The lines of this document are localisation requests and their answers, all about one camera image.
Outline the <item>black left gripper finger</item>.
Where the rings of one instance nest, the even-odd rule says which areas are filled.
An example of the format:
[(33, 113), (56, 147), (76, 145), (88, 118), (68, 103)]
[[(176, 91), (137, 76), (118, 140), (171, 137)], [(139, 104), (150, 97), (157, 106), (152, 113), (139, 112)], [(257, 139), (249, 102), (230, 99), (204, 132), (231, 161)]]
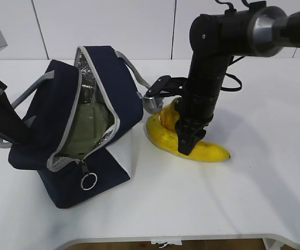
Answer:
[(7, 85), (0, 80), (0, 138), (13, 144), (26, 144), (30, 129), (11, 106), (6, 89)]

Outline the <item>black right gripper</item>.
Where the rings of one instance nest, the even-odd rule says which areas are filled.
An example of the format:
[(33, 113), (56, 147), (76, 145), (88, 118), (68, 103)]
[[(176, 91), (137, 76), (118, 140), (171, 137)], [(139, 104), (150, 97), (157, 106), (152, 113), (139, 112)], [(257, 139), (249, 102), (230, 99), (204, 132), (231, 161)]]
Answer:
[(178, 152), (189, 155), (206, 135), (204, 127), (212, 121), (218, 100), (218, 79), (161, 76), (146, 92), (146, 97), (181, 96), (176, 104), (179, 120), (175, 124)]

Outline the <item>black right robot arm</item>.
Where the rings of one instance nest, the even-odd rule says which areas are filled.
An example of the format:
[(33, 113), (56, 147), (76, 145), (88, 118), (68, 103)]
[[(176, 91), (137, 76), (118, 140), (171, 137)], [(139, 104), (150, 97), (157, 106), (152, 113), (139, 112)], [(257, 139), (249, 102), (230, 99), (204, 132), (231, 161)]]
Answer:
[(266, 1), (245, 6), (237, 11), (229, 3), (222, 15), (199, 15), (189, 31), (193, 55), (188, 76), (162, 76), (145, 94), (150, 111), (160, 108), (165, 97), (181, 97), (173, 128), (183, 155), (190, 155), (205, 137), (230, 65), (248, 56), (272, 57), (285, 47), (300, 48), (300, 11), (287, 15)]

